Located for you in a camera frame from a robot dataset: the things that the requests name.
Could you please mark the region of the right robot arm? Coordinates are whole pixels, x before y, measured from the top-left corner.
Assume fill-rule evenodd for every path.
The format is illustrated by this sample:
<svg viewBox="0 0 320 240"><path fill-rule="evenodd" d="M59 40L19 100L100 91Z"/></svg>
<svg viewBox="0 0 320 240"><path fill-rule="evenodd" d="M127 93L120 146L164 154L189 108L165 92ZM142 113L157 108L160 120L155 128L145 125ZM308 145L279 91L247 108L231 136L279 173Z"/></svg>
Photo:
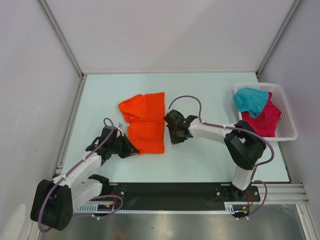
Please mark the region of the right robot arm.
<svg viewBox="0 0 320 240"><path fill-rule="evenodd" d="M173 145L189 138L202 138L224 144L236 164L229 187L231 197L237 201L247 198L254 167L267 146L247 122L240 120L230 129L227 126L211 126L195 115L184 117L177 110L171 110L163 119Z"/></svg>

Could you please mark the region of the teal t-shirt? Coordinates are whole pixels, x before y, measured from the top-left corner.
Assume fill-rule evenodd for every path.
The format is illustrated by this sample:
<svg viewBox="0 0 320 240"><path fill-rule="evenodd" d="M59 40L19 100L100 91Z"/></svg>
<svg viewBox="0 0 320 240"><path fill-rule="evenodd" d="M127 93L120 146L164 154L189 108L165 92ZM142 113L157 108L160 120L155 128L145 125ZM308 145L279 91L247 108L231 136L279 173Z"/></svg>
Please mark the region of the teal t-shirt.
<svg viewBox="0 0 320 240"><path fill-rule="evenodd" d="M269 100L267 91L244 87L233 96L235 107L240 113L248 112L252 118L257 118Z"/></svg>

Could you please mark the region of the orange t-shirt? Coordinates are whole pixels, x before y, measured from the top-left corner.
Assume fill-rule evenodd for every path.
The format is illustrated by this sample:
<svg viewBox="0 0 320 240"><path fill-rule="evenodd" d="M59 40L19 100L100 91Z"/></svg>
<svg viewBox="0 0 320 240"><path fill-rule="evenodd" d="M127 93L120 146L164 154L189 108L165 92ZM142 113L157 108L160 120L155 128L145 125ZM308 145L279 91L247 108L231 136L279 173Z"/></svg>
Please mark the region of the orange t-shirt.
<svg viewBox="0 0 320 240"><path fill-rule="evenodd" d="M137 94L118 104L129 141L142 154L165 152L165 93Z"/></svg>

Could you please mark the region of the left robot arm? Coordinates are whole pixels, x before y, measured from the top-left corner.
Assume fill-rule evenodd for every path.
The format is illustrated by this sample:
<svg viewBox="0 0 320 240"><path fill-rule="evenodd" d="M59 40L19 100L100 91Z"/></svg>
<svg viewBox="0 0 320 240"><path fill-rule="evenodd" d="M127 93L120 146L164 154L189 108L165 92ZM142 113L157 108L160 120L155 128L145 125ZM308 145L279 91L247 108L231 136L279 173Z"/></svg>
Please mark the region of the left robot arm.
<svg viewBox="0 0 320 240"><path fill-rule="evenodd" d="M112 155L125 159L139 153L122 128L120 123L106 125L76 165L64 174L38 183L30 219L38 224L41 232L46 232L44 226L48 230L64 230L79 207L95 197L105 200L110 196L109 179L98 175L97 170Z"/></svg>

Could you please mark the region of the white plastic basket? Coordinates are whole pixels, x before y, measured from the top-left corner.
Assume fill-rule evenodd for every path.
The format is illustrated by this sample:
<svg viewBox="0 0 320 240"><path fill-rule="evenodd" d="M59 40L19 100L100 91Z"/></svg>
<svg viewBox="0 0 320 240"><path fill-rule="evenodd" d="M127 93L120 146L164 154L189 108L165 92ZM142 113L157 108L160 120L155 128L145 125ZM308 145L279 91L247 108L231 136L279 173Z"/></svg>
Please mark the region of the white plastic basket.
<svg viewBox="0 0 320 240"><path fill-rule="evenodd" d="M270 100L281 111L280 120L277 122L275 129L275 137L264 137L268 142L285 142L297 139L297 128L286 95L280 85L265 82L237 83L234 86L234 92L236 93L242 88L252 88L272 93Z"/></svg>

